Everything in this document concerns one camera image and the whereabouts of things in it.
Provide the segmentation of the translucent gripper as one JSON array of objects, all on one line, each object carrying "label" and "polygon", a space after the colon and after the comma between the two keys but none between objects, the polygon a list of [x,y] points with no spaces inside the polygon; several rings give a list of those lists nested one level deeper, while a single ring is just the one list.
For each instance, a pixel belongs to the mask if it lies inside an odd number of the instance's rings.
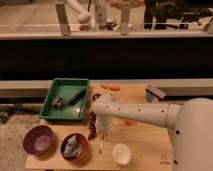
[{"label": "translucent gripper", "polygon": [[111,117],[98,117],[96,119],[96,131],[100,139],[104,139],[108,136],[112,129],[112,118]]}]

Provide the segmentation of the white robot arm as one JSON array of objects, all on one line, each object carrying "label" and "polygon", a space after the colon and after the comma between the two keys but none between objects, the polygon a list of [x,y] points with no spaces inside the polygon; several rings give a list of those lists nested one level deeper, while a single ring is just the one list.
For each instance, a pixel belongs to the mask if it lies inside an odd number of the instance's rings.
[{"label": "white robot arm", "polygon": [[92,104],[102,117],[120,117],[175,131],[173,171],[213,171],[213,100],[195,98],[172,103],[118,103],[108,93]]}]

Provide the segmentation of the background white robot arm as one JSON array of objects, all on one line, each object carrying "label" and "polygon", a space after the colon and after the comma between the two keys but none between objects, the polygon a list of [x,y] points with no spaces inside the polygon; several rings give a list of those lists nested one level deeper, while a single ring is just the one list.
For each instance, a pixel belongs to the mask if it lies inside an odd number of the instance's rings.
[{"label": "background white robot arm", "polygon": [[91,16],[90,13],[85,10],[78,0],[67,0],[68,6],[77,13],[77,20],[82,27],[90,28],[91,27]]}]

